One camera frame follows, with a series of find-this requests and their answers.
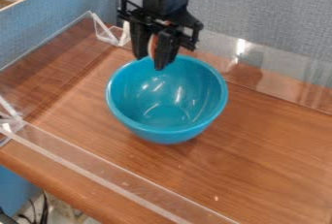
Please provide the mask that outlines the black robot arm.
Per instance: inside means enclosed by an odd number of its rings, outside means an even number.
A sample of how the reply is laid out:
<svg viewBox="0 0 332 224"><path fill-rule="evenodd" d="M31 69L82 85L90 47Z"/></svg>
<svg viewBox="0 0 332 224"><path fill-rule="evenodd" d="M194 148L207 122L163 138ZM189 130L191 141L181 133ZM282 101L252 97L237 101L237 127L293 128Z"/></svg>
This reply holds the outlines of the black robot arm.
<svg viewBox="0 0 332 224"><path fill-rule="evenodd" d="M202 22L187 11L189 0L119 0L118 17L130 24L133 52L138 60L150 56L154 69L174 62L179 48L195 50Z"/></svg>

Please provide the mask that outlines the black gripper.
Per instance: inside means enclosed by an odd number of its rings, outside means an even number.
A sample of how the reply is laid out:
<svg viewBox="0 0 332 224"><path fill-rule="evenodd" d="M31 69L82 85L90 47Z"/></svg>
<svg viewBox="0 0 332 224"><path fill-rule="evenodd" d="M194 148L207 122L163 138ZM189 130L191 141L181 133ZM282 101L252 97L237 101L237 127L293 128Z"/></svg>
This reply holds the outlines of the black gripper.
<svg viewBox="0 0 332 224"><path fill-rule="evenodd" d="M163 70L174 62L179 47L195 50L198 34L203 24L186 9L165 17L146 11L130 0L120 0L118 17L123 21L131 22L133 52L138 60L147 56L147 43L153 32L157 39L154 49L155 70Z"/></svg>

